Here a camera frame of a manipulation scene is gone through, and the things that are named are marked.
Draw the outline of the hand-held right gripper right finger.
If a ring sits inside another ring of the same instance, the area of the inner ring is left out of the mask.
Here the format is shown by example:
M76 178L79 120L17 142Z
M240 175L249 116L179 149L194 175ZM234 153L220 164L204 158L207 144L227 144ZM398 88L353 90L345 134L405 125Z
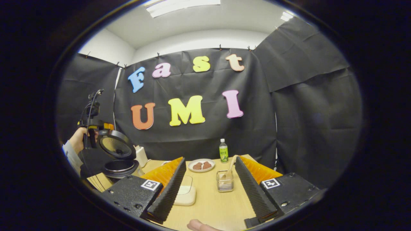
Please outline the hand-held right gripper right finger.
M280 174L256 161L236 157L235 170L251 203L255 217L247 225L259 225L299 209L321 189L296 173Z

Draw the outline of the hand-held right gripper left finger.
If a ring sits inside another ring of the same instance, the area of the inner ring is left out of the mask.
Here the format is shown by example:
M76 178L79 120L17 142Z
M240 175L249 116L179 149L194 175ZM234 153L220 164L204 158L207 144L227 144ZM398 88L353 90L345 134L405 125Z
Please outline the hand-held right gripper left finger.
M185 158L180 157L142 176L122 178L103 191L102 197L126 214L162 224L174 205L186 169Z

